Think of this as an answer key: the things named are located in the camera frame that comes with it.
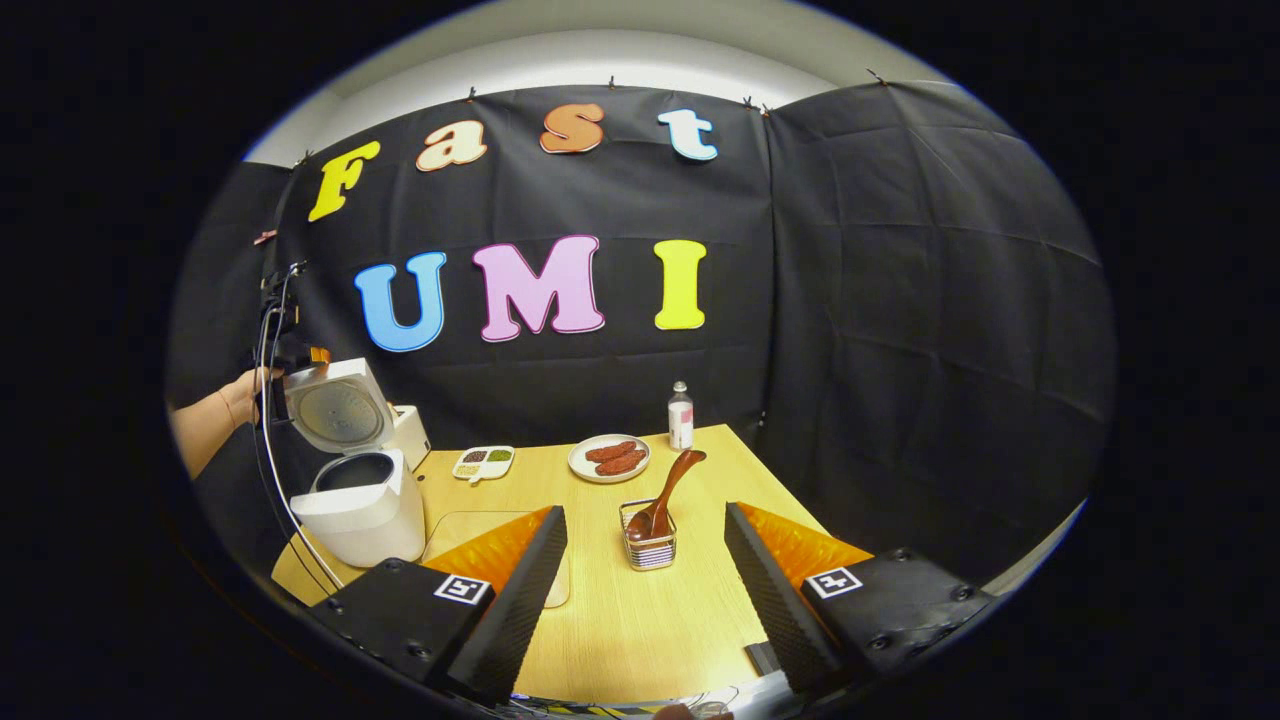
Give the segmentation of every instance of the wooden spoon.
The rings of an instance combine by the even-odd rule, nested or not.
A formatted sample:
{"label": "wooden spoon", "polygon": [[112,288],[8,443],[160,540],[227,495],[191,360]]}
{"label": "wooden spoon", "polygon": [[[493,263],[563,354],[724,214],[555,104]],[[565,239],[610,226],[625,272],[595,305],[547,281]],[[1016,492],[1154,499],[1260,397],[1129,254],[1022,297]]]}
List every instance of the wooden spoon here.
{"label": "wooden spoon", "polygon": [[690,448],[680,454],[680,457],[671,465],[671,473],[667,474],[667,484],[663,486],[658,500],[653,501],[653,505],[649,507],[636,512],[631,518],[631,521],[627,523],[627,539],[640,542],[671,534],[671,527],[667,524],[667,500],[671,498],[671,491],[676,489],[676,483],[690,468],[703,460],[707,460],[707,454],[701,450]]}

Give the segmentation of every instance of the sausage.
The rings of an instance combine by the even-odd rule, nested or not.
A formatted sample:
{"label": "sausage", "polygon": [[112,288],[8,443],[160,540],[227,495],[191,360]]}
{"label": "sausage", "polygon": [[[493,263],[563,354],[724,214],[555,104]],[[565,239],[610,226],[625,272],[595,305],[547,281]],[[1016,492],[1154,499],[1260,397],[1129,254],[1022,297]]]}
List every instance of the sausage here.
{"label": "sausage", "polygon": [[600,462],[595,468],[595,474],[598,475],[621,475],[622,473],[628,473],[635,469],[636,465],[644,460],[645,451],[632,450],[621,457],[614,457],[613,460]]}
{"label": "sausage", "polygon": [[628,439],[626,442],[620,442],[618,445],[611,445],[609,447],[598,447],[586,454],[586,459],[591,462],[608,462],[614,457],[622,457],[627,452],[636,448],[636,441]]}

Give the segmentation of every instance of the pink letter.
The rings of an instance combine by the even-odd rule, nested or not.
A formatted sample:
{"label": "pink letter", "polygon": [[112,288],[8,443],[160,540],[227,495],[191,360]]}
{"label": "pink letter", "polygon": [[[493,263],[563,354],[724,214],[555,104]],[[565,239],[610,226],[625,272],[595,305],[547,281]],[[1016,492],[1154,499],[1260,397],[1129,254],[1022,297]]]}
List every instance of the pink letter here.
{"label": "pink letter", "polygon": [[490,245],[476,250],[472,261],[484,270],[489,300],[489,324],[480,337],[504,342],[520,334],[511,320],[511,305],[534,331],[543,332],[547,314],[556,297],[557,313],[552,328],[558,333],[586,333],[604,327],[604,315],[595,309],[591,286],[591,255],[600,241],[589,234],[570,234],[556,241],[543,274],[535,275],[513,245]]}

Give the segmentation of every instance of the blue letter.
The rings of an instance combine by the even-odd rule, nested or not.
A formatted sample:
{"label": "blue letter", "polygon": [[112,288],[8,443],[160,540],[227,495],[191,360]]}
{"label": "blue letter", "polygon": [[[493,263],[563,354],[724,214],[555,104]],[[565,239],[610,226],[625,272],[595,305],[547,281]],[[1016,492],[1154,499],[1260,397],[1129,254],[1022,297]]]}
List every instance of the blue letter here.
{"label": "blue letter", "polygon": [[690,160],[710,160],[716,156],[714,145],[703,145],[698,131],[712,131],[710,120],[698,119],[692,110],[672,110],[658,115],[658,122],[671,126],[671,146]]}
{"label": "blue letter", "polygon": [[374,265],[356,275],[356,287],[365,307],[365,327],[369,337],[383,350],[408,352],[426,347],[444,327],[444,301],[440,299],[440,265],[444,252],[425,252],[415,255],[404,264],[411,274],[417,277],[417,301],[422,316],[417,324],[406,328],[396,322],[392,309],[393,265]]}

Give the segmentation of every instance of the open lid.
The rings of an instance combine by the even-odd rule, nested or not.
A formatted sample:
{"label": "open lid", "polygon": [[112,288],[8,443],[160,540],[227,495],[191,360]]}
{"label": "open lid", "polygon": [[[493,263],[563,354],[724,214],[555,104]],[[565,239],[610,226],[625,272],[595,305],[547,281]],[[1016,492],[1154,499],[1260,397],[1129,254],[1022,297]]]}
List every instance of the open lid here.
{"label": "open lid", "polygon": [[396,416],[364,357],[287,375],[284,404],[293,427],[325,452],[376,450],[396,436]]}

